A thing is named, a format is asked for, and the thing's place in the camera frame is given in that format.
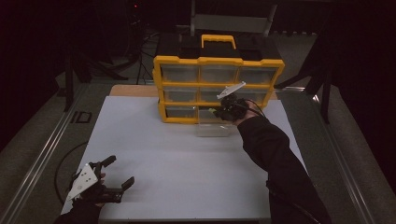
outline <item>person's arm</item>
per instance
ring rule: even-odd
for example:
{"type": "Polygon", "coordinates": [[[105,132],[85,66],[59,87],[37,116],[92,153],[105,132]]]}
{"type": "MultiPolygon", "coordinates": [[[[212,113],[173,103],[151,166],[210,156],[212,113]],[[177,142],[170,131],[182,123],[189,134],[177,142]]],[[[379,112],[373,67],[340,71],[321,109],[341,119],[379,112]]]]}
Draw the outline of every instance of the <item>person's arm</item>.
{"type": "Polygon", "coordinates": [[[253,112],[247,112],[234,124],[242,136],[246,153],[268,172],[267,186],[269,184],[270,191],[273,191],[270,194],[273,223],[315,223],[290,203],[301,206],[319,223],[332,223],[305,168],[291,151],[288,136],[267,118],[253,112]]]}
{"type": "Polygon", "coordinates": [[[60,215],[54,224],[97,224],[101,205],[77,199],[70,212],[60,215]]]}

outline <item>human hand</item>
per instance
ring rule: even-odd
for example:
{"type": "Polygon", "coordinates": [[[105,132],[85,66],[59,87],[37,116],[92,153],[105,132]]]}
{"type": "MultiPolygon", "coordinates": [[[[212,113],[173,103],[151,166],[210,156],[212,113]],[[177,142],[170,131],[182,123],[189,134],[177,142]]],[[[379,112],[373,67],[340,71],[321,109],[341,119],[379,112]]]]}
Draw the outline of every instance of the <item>human hand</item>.
{"type": "MultiPolygon", "coordinates": [[[[253,104],[253,102],[248,101],[248,100],[246,100],[245,102],[247,103],[247,105],[248,105],[248,107],[249,107],[250,109],[252,109],[252,110],[257,110],[257,106],[255,106],[255,105],[253,104]]],[[[238,126],[240,123],[242,123],[242,122],[245,121],[246,119],[250,119],[250,118],[253,118],[253,117],[256,117],[256,116],[259,116],[259,115],[256,114],[256,113],[254,113],[254,112],[251,111],[251,110],[247,110],[246,115],[245,115],[242,119],[238,119],[238,120],[234,121],[234,122],[233,122],[233,125],[238,126]]]]}

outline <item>drawer organizer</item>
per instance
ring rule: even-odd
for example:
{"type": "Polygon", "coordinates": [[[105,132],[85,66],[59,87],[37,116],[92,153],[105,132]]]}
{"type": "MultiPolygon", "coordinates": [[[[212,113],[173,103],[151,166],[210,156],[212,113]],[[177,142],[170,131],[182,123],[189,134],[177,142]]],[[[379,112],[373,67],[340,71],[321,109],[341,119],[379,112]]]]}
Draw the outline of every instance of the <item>drawer organizer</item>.
{"type": "Polygon", "coordinates": [[[164,122],[198,123],[200,107],[219,106],[217,95],[242,81],[237,97],[264,108],[284,66],[272,40],[260,35],[162,34],[153,69],[160,115],[164,122]]]}

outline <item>table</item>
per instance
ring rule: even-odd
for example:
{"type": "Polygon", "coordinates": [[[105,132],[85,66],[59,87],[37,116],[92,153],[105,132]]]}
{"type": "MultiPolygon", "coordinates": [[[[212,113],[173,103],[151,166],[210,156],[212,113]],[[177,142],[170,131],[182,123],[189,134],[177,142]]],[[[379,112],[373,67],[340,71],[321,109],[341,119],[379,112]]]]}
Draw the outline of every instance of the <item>table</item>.
{"type": "MultiPolygon", "coordinates": [[[[119,188],[132,175],[135,183],[122,203],[107,204],[100,218],[268,218],[267,173],[242,149],[236,128],[229,137],[203,138],[195,136],[194,125],[162,123],[156,92],[155,86],[117,85],[104,102],[79,167],[116,155],[117,160],[103,170],[106,185],[119,188]]],[[[270,101],[264,112],[289,136],[291,149],[303,161],[281,102],[270,101]]],[[[63,213],[70,207],[66,203],[63,213]]]]}

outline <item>transparent drawer front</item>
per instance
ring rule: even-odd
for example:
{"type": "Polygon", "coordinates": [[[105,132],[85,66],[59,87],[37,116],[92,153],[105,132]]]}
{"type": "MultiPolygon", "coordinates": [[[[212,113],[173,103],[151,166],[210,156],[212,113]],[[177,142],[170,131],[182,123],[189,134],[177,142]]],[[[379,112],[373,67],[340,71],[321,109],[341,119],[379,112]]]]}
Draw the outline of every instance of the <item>transparent drawer front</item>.
{"type": "Polygon", "coordinates": [[[163,95],[166,102],[196,102],[197,92],[198,88],[163,88],[163,95]]]}
{"type": "Polygon", "coordinates": [[[201,102],[220,102],[218,99],[218,95],[221,94],[221,92],[224,91],[224,89],[220,88],[200,88],[200,101],[201,102]]]}
{"type": "Polygon", "coordinates": [[[196,82],[198,80],[199,67],[186,64],[162,64],[161,71],[163,81],[196,82]]]}
{"type": "Polygon", "coordinates": [[[273,67],[240,67],[238,81],[247,84],[270,84],[276,73],[273,67]]]}
{"type": "Polygon", "coordinates": [[[195,118],[196,106],[168,105],[165,110],[168,118],[195,118]]]}
{"type": "Polygon", "coordinates": [[[237,67],[232,65],[201,66],[201,82],[233,83],[237,67]]]}
{"type": "Polygon", "coordinates": [[[233,125],[228,122],[216,118],[209,111],[209,107],[199,107],[198,124],[196,125],[196,135],[199,137],[225,137],[230,135],[233,125]]]}
{"type": "Polygon", "coordinates": [[[267,94],[267,90],[263,89],[240,89],[235,92],[236,96],[239,98],[244,98],[247,100],[252,100],[256,104],[261,104],[267,94]]]}

